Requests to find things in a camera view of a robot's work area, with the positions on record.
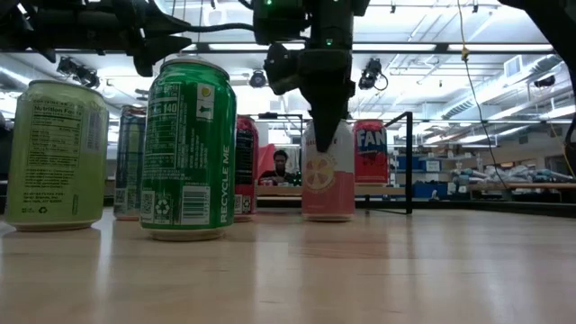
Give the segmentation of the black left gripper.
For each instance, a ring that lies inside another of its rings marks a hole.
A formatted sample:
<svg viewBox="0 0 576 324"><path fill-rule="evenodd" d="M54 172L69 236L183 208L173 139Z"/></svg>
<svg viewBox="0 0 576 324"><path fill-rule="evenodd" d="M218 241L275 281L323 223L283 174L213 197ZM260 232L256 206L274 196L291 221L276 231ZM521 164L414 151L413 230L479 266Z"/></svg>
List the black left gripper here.
<svg viewBox="0 0 576 324"><path fill-rule="evenodd" d="M26 9L29 47L50 61L55 60L56 50L104 53L130 48L138 74L152 77L159 60L192 44L186 37L146 39L133 33L135 24L151 36L185 32L190 27L168 14L162 1L30 1Z"/></svg>

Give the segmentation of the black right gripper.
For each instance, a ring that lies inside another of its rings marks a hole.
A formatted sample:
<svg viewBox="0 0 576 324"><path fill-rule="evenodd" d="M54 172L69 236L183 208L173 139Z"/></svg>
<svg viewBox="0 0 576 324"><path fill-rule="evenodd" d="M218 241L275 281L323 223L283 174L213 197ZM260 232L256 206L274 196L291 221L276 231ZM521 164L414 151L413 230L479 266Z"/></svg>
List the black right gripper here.
<svg viewBox="0 0 576 324"><path fill-rule="evenodd" d="M349 98L355 94L351 80L352 52L347 49L304 49L298 56L299 89L310 104L316 148L327 152Z"/></svg>

